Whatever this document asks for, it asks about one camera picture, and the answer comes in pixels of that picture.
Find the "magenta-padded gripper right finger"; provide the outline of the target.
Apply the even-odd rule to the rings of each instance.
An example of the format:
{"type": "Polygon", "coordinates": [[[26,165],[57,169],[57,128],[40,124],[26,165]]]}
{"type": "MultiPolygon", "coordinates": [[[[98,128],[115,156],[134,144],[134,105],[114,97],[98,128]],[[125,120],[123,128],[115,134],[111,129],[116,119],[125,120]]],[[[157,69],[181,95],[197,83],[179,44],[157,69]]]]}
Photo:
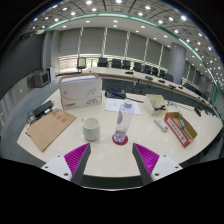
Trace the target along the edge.
{"type": "Polygon", "coordinates": [[[159,155],[137,143],[133,144],[132,153],[135,157],[144,185],[164,178],[182,169],[182,167],[173,161],[168,155],[159,155]]]}

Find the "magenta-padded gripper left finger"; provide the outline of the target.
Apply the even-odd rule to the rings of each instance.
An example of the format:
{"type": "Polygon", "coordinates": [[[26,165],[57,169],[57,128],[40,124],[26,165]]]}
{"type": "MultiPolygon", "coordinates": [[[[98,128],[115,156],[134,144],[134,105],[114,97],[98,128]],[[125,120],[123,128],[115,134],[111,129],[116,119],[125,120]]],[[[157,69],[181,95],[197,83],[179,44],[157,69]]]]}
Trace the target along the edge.
{"type": "Polygon", "coordinates": [[[80,185],[90,154],[91,147],[90,144],[87,143],[65,155],[56,155],[44,164],[42,169],[80,185]]]}

